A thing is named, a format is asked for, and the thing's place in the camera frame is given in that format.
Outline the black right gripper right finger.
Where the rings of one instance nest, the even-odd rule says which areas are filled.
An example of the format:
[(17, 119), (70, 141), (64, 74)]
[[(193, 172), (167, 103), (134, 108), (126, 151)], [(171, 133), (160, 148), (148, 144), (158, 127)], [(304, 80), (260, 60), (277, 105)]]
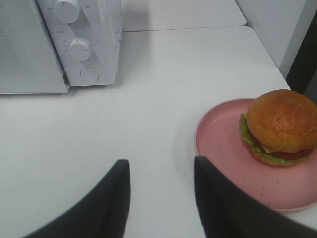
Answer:
[(208, 238), (315, 238), (316, 230), (262, 205), (205, 156), (194, 159), (194, 190)]

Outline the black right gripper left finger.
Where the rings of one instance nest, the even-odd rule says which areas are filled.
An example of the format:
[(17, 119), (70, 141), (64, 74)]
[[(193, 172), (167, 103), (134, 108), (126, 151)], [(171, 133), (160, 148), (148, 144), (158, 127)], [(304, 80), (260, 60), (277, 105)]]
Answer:
[(131, 199), (130, 167), (117, 160), (99, 183), (68, 211), (30, 238), (121, 238)]

